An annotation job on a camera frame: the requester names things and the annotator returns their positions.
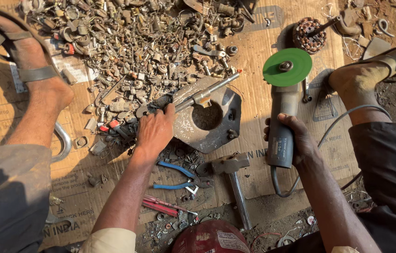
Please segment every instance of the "blue metal piece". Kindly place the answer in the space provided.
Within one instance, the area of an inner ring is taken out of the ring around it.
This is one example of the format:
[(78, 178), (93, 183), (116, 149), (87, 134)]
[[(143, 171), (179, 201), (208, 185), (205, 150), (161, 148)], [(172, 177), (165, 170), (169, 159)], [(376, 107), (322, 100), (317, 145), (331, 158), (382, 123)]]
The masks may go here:
[(181, 166), (174, 165), (174, 164), (169, 164), (169, 163), (166, 163), (164, 161), (159, 161), (158, 164), (162, 165), (162, 166), (165, 166), (165, 167), (169, 167), (169, 168), (172, 168), (172, 169), (179, 170), (180, 172), (184, 173), (184, 175), (186, 175), (188, 177), (195, 177), (194, 174), (192, 174), (191, 172), (189, 172), (188, 170), (184, 169)]
[(191, 187), (191, 186), (193, 186), (193, 185), (190, 184), (189, 182), (187, 182), (187, 183), (176, 185), (176, 186), (153, 185), (153, 188), (154, 189), (178, 190), (178, 189), (182, 189), (184, 187)]

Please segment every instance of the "red screwdriver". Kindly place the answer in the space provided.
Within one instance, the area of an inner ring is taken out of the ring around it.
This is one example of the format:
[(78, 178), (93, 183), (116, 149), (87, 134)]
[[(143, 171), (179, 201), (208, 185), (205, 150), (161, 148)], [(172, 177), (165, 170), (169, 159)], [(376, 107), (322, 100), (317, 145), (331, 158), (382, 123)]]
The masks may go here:
[(160, 200), (159, 198), (153, 197), (153, 196), (148, 195), (148, 194), (145, 194), (143, 200), (148, 201), (148, 202), (152, 202), (152, 203), (156, 203), (156, 204), (161, 204), (161, 205), (164, 205), (164, 206), (168, 206), (168, 207), (171, 207), (171, 208), (174, 208), (174, 209), (182, 210), (184, 212), (189, 212), (189, 213), (192, 213), (194, 215), (198, 215), (196, 212), (191, 212), (191, 211), (189, 211), (189, 210), (187, 210), (185, 208), (182, 208), (180, 206), (164, 202), (164, 201)]

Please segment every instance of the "dirt ground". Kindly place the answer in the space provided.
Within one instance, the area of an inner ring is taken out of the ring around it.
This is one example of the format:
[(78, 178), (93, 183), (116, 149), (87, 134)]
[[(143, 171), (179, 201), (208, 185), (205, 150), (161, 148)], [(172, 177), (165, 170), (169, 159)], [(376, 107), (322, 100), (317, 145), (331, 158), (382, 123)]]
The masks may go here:
[[(344, 9), (344, 7), (347, 5), (347, 2), (348, 1), (341, 3), (339, 6), (340, 9)], [(392, 47), (396, 47), (396, 0), (365, 0), (364, 6), (369, 6), (372, 14), (372, 20), (367, 21), (362, 12), (359, 12), (358, 23), (361, 23), (363, 28), (363, 36), (368, 39), (378, 37), (391, 43)], [(373, 32), (375, 24), (379, 19), (388, 20), (388, 32), (393, 34), (395, 37), (392, 38), (386, 35), (377, 35)], [(357, 47), (352, 43), (347, 43), (347, 46), (352, 58), (354, 59), (358, 58), (365, 50), (365, 48), (362, 48), (362, 51), (358, 52), (357, 55), (354, 55)], [(353, 60), (352, 58), (348, 56), (348, 53), (346, 53), (345, 63), (348, 64), (357, 61)], [(376, 95), (378, 103), (390, 113), (392, 120), (396, 122), (396, 83), (379, 83), (376, 87)], [(304, 195), (305, 193), (303, 190), (299, 190), (294, 193), (291, 198), (299, 194)], [(355, 209), (357, 212), (367, 212), (374, 205), (374, 203), (368, 199), (368, 195), (364, 192), (362, 180), (357, 181), (354, 183), (353, 187), (345, 190), (345, 195), (347, 201), (352, 204), (353, 209)], [(249, 206), (252, 207), (252, 210), (250, 211), (251, 219), (257, 221), (257, 223), (253, 224), (253, 229), (249, 231), (243, 231), (242, 233), (248, 243), (248, 246), (252, 247), (253, 252), (255, 253), (265, 252), (270, 249), (274, 249), (277, 246), (277, 242), (279, 240), (278, 235), (262, 234), (279, 233), (283, 236), (287, 234), (294, 239), (299, 239), (306, 233), (316, 232), (319, 230), (318, 222), (316, 222), (316, 225), (314, 224), (313, 226), (307, 223), (307, 218), (309, 216), (314, 216), (310, 207), (282, 218), (275, 217), (275, 210), (271, 209), (271, 207), (274, 207), (274, 203), (278, 201), (282, 200), (274, 195), (262, 196), (247, 200)], [(201, 210), (198, 213), (198, 216), (200, 220), (204, 218), (206, 220), (209, 218), (218, 218), (229, 221), (236, 227), (241, 227), (241, 222), (238, 217), (239, 214), (235, 209), (235, 204), (228, 204), (213, 209)], [(174, 239), (178, 236), (181, 229), (169, 229), (166, 234), (163, 234), (162, 231), (164, 230), (167, 223), (173, 223), (175, 221), (177, 221), (177, 219), (172, 218), (145, 224), (146, 232), (138, 236), (136, 251), (138, 253), (162, 253), (171, 251), (174, 244)]]

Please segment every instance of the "label on grinder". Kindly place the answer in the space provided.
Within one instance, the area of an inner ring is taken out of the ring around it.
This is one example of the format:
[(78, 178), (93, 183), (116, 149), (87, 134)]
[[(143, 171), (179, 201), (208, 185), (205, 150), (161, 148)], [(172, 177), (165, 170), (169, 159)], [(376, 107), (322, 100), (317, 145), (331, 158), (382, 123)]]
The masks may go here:
[(274, 154), (278, 160), (284, 161), (286, 159), (287, 152), (287, 138), (285, 137), (273, 137), (274, 141)]

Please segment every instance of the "dark trousers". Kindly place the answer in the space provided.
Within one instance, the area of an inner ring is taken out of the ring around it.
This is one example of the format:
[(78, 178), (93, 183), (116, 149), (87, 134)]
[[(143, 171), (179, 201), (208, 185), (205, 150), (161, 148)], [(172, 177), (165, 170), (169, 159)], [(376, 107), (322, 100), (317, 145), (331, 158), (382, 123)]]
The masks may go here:
[[(359, 213), (358, 217), (382, 252), (396, 253), (396, 123), (355, 125), (349, 129), (349, 135), (365, 190), (377, 204), (371, 212)], [(269, 252), (325, 252), (325, 249), (317, 232)]]

